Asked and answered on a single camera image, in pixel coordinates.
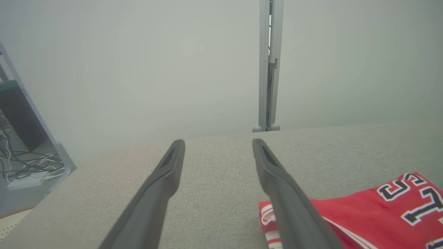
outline power strip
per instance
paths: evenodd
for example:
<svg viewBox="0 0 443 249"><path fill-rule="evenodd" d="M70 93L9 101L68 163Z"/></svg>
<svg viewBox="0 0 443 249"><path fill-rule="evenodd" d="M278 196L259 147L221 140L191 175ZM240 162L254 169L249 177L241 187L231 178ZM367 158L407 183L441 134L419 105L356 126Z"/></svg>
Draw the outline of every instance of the power strip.
<svg viewBox="0 0 443 249"><path fill-rule="evenodd" d="M45 182L45 177L41 176L41 177L34 177L32 175L25 177L23 179L17 180L14 179L9 185L8 188L10 190L17 190L17 189L22 189L22 188L27 188L27 187L35 187L35 186L40 186Z"/></svg>

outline floor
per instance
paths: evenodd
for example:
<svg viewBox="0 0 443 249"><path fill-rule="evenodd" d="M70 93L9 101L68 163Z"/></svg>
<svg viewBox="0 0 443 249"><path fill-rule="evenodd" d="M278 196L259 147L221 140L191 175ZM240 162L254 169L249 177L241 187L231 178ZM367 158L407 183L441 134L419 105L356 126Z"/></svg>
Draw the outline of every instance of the floor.
<svg viewBox="0 0 443 249"><path fill-rule="evenodd" d="M34 152L38 153L55 153L54 146L47 140L42 143ZM35 155L22 155L21 159L32 159ZM1 158L5 164L5 168L9 168L8 161ZM23 165L18 162L11 163L13 169L21 169ZM35 206L45 198L49 193L50 187L57 181L57 178L47 180L41 186L30 187L18 190L9 190L6 179L0 177L0 216L11 213L15 210L23 209L29 206Z"/></svg>

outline white stripe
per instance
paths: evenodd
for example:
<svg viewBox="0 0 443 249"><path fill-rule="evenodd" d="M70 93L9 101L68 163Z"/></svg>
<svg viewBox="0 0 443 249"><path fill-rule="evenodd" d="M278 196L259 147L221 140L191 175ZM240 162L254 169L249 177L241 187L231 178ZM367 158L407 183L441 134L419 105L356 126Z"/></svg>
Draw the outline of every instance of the white stripe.
<svg viewBox="0 0 443 249"><path fill-rule="evenodd" d="M266 236L266 241L280 238L280 233L278 232L278 230L267 232L264 235Z"/></svg>
<svg viewBox="0 0 443 249"><path fill-rule="evenodd" d="M283 249L283 245L281 244L281 242L274 242L269 244L268 246L270 249Z"/></svg>
<svg viewBox="0 0 443 249"><path fill-rule="evenodd" d="M272 204L269 204L269 205L264 206L264 207L261 209L261 215L263 215L263 213L264 213L265 211L267 211L268 209L271 209L271 208L272 208Z"/></svg>
<svg viewBox="0 0 443 249"><path fill-rule="evenodd" d="M355 242L357 242L359 245L361 245L363 248L365 249L378 249L376 246L372 245L369 241L365 240L364 238L356 235L355 233L349 231L348 229L340 226L339 224L323 217L323 219L327 220L329 223L331 223L332 225L338 227L341 231L343 231L344 233L346 233L350 238L352 238L353 240L355 240Z"/></svg>

